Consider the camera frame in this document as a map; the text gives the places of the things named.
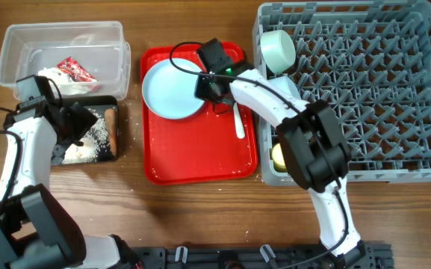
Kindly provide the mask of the white tissue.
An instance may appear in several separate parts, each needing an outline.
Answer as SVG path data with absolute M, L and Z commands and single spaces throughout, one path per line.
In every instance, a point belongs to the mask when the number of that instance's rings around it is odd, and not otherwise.
M 62 95 L 80 95 L 89 93 L 96 89 L 96 86 L 83 85 L 80 81 L 74 80 L 69 74 L 61 71 L 57 67 L 44 68 L 37 73 L 53 80 L 58 86 Z

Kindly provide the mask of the white plastic spoon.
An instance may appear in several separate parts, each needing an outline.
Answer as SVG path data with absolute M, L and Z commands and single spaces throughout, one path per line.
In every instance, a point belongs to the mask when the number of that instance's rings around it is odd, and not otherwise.
M 241 119 L 241 115 L 240 115 L 240 111 L 238 109 L 237 103 L 233 105 L 233 114 L 234 114 L 235 132 L 236 132 L 237 138 L 244 139 L 245 138 L 244 125 Z

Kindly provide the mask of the small light blue plate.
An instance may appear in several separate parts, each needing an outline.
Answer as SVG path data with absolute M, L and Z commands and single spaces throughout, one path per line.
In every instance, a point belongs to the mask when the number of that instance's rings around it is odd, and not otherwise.
M 272 78 L 269 80 L 269 82 L 295 99 L 301 99 L 297 86 L 292 82 L 292 80 L 289 79 L 289 77 L 281 76 L 278 78 Z

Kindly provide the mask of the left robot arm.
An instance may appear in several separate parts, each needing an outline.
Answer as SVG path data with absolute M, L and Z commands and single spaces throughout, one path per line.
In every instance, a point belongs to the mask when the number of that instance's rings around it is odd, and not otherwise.
M 113 235 L 84 235 L 49 191 L 52 163 L 97 121 L 78 102 L 65 105 L 53 80 L 17 81 L 21 102 L 0 134 L 7 152 L 0 178 L 0 268 L 112 268 L 122 259 Z

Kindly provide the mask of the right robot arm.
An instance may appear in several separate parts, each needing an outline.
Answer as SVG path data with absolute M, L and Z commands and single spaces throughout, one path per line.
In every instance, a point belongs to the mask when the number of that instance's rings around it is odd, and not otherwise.
M 276 128 L 288 174 L 314 205 L 324 248 L 318 258 L 330 258 L 336 268 L 354 265 L 365 252 L 347 201 L 351 154 L 331 106 L 286 93 L 247 61 L 234 62 L 217 39 L 196 53 L 205 68 L 197 74 L 196 97 L 246 106 Z

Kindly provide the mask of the green bowl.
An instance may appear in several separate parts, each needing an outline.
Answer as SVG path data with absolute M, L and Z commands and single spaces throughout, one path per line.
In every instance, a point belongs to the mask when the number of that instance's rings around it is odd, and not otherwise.
M 294 65 L 296 49 L 293 40 L 286 31 L 264 32 L 260 42 L 262 57 L 272 73 L 280 74 Z

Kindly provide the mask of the red strawberry cake wrapper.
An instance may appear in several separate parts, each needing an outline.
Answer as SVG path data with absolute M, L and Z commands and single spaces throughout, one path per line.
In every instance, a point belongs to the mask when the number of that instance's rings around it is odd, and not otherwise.
M 57 68 L 66 73 L 73 81 L 76 82 L 94 82 L 96 79 L 83 68 L 73 57 L 62 60 Z

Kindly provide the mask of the large light blue plate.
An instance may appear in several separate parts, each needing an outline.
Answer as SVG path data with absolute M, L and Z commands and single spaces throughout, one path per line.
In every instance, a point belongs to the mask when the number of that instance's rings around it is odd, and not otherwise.
M 198 76 L 182 72 L 170 59 L 156 63 L 145 74 L 142 94 L 151 112 L 168 120 L 194 115 L 204 101 L 195 96 Z

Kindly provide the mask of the yellow plastic cup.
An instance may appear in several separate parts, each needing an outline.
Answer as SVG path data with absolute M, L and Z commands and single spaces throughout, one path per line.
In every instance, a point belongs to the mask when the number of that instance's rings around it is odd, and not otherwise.
M 271 151 L 271 158 L 273 160 L 273 166 L 276 171 L 278 172 L 287 171 L 285 160 L 282 154 L 282 147 L 280 143 L 277 143 L 273 146 Z

